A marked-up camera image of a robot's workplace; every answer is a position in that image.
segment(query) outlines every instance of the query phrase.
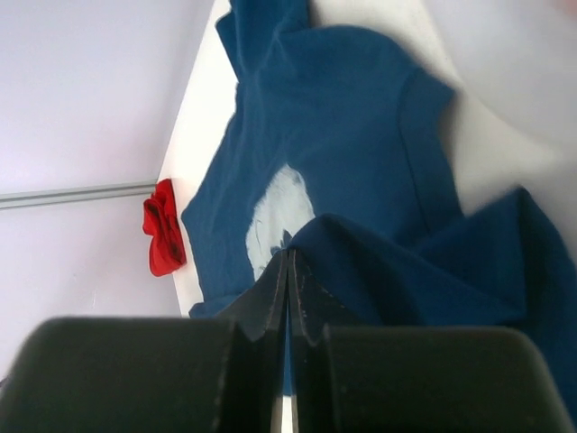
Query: red cloth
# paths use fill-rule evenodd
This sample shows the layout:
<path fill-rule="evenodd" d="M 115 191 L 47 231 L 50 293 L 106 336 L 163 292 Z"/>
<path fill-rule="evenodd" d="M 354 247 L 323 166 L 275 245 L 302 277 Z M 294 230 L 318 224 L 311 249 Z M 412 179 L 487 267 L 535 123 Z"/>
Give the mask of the red cloth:
<path fill-rule="evenodd" d="M 153 275 L 166 275 L 187 262 L 172 180 L 159 182 L 151 197 L 144 201 L 142 230 L 152 236 L 149 257 Z"/>

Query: blue t-shirt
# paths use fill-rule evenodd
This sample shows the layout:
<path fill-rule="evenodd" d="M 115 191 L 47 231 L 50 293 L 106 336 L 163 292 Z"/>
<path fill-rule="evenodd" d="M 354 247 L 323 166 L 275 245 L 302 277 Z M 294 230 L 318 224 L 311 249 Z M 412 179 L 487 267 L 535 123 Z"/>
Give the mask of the blue t-shirt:
<path fill-rule="evenodd" d="M 236 0 L 217 25 L 239 83 L 230 121 L 182 214 L 205 305 L 249 289 L 314 217 L 412 245 L 461 210 L 436 133 L 453 91 L 391 39 L 313 29 L 306 0 Z"/>

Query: blurry white object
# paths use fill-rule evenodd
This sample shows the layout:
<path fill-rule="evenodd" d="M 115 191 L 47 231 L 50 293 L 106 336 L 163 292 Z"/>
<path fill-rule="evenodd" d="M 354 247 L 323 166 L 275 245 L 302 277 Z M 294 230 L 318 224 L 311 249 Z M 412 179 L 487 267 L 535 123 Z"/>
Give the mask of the blurry white object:
<path fill-rule="evenodd" d="M 522 131 L 577 144 L 576 0 L 425 0 L 463 81 Z"/>

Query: white table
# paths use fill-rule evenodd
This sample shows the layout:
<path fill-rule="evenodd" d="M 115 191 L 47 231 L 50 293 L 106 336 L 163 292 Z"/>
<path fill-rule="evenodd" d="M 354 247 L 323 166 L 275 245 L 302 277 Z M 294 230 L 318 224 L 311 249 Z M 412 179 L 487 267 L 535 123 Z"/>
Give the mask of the white table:
<path fill-rule="evenodd" d="M 465 213 L 516 184 L 552 218 L 577 257 L 576 158 L 523 135 L 497 118 L 457 75 L 425 8 L 426 0 L 311 0 L 315 25 L 356 24 L 393 37 L 421 64 L 458 90 L 440 127 Z M 179 212 L 197 191 L 234 112 L 236 77 L 215 31 L 229 9 L 215 0 L 188 82 L 161 177 L 174 181 Z M 188 265 L 174 273 L 181 311 L 202 300 L 186 231 Z"/>

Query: garment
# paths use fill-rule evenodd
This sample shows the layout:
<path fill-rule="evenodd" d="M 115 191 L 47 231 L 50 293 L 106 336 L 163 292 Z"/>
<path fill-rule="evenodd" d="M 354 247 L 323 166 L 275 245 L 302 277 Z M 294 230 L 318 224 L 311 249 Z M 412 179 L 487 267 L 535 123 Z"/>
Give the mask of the garment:
<path fill-rule="evenodd" d="M 152 236 L 149 265 L 153 275 L 174 272 L 187 262 L 170 179 L 159 182 L 150 198 L 144 200 L 142 231 Z"/>
<path fill-rule="evenodd" d="M 232 7 L 217 29 L 236 113 L 182 214 L 204 311 L 249 289 L 315 216 L 411 245 L 461 215 L 436 136 L 450 88 L 382 34 L 311 29 L 305 0 Z"/>
<path fill-rule="evenodd" d="M 311 29 L 305 0 L 235 0 L 217 29 L 239 84 L 182 215 L 205 299 L 191 315 L 298 248 L 367 324 L 525 332 L 577 419 L 574 266 L 523 189 L 463 215 L 436 137 L 452 91 L 381 34 Z"/>

